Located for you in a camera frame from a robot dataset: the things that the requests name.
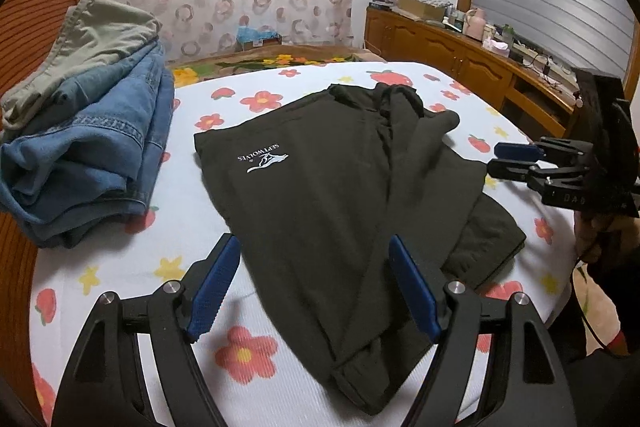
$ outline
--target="dark olive garment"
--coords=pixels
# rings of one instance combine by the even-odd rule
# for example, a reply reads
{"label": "dark olive garment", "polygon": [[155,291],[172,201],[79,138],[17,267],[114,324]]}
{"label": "dark olive garment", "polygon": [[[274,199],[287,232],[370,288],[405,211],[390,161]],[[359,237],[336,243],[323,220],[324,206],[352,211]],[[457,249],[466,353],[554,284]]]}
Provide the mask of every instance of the dark olive garment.
{"label": "dark olive garment", "polygon": [[316,380],[369,414],[429,347],[390,272],[391,236],[474,288],[525,239],[482,193],[486,165],[443,144],[459,121],[409,87],[334,85],[195,136],[273,324]]}

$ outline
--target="yellow flower print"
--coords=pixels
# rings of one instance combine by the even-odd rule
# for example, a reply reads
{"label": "yellow flower print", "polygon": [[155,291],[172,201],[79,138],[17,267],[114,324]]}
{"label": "yellow flower print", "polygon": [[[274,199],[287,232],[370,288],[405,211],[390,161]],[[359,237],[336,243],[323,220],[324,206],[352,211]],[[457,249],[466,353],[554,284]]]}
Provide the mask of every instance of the yellow flower print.
{"label": "yellow flower print", "polygon": [[173,261],[169,261],[166,257],[162,257],[160,260],[160,267],[154,272],[156,277],[160,277],[162,282],[180,280],[185,274],[184,270],[180,268],[182,264],[182,256],[176,257]]}
{"label": "yellow flower print", "polygon": [[558,279],[556,279],[551,273],[547,272],[546,275],[540,280],[542,283],[542,287],[545,289],[545,292],[549,295],[558,295],[559,293],[559,283]]}
{"label": "yellow flower print", "polygon": [[191,68],[184,68],[181,70],[174,70],[174,86],[184,87],[191,86],[191,84],[197,84],[200,78],[198,73]]}
{"label": "yellow flower print", "polygon": [[98,266],[88,266],[84,273],[78,278],[78,282],[82,285],[82,293],[86,296],[91,293],[91,288],[100,284],[95,274],[98,271]]}
{"label": "yellow flower print", "polygon": [[505,131],[502,127],[494,127],[494,131],[495,134],[497,134],[498,136],[502,136],[503,138],[507,138],[509,136],[509,133],[507,131]]}
{"label": "yellow flower print", "polygon": [[495,190],[498,186],[498,182],[494,180],[489,174],[484,177],[484,185]]}

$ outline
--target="yellow flower center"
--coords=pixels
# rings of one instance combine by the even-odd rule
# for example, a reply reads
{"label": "yellow flower center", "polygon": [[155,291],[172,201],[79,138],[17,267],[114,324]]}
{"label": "yellow flower center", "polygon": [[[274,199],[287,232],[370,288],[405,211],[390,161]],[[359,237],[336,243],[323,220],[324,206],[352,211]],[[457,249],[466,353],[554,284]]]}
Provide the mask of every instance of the yellow flower center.
{"label": "yellow flower center", "polygon": [[249,363],[252,359],[251,350],[246,347],[238,349],[238,354],[236,356],[238,357],[238,362],[241,363]]}

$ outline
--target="wooden countertop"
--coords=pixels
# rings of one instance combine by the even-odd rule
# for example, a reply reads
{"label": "wooden countertop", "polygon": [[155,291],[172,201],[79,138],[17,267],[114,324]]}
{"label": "wooden countertop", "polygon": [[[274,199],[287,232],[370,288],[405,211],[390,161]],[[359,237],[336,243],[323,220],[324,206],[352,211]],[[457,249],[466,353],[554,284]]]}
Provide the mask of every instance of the wooden countertop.
{"label": "wooden countertop", "polygon": [[536,90],[544,94],[547,98],[551,99],[551,101],[557,104],[562,110],[564,110],[568,114],[573,113],[574,105],[575,105],[574,97],[564,92],[558,92],[555,89],[552,89],[552,87],[550,87],[546,82],[540,79],[540,77],[536,73],[533,73],[532,71],[525,68],[523,65],[515,62],[514,60],[511,60],[510,58],[501,57],[500,55],[496,55],[495,53],[492,53],[489,50],[484,49],[482,47],[481,42],[471,39],[470,37],[464,36],[463,34],[456,33],[452,30],[438,28],[437,26],[433,26],[422,21],[413,21],[397,13],[387,12],[384,10],[375,10],[375,11],[386,13],[389,16],[398,18],[398,20],[403,22],[406,22],[406,21],[414,22],[415,24],[422,26],[428,31],[431,31],[435,34],[449,38],[453,41],[458,42],[464,47],[475,51],[476,53],[489,57],[492,61],[497,62],[501,66],[507,68],[508,70],[511,71],[511,73],[516,74],[519,78],[522,78],[532,87],[534,87]]}

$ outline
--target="folded clothing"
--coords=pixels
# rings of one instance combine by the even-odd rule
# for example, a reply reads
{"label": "folded clothing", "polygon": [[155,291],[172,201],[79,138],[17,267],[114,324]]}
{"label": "folded clothing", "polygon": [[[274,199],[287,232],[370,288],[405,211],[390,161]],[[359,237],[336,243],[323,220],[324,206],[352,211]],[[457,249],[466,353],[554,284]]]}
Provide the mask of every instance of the folded clothing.
{"label": "folded clothing", "polygon": [[72,118],[0,145],[0,208],[39,247],[73,247],[104,218],[148,208],[174,99],[161,45],[112,80]]}
{"label": "folded clothing", "polygon": [[318,382],[369,414],[429,347],[388,266],[389,239],[473,288],[525,240],[482,193],[486,165],[443,144],[459,121],[409,87],[331,86],[194,138],[273,324]]}
{"label": "folded clothing", "polygon": [[42,65],[0,98],[0,140],[15,137],[66,79],[114,64],[158,38],[159,23],[143,10],[113,0],[80,0],[67,11]]}

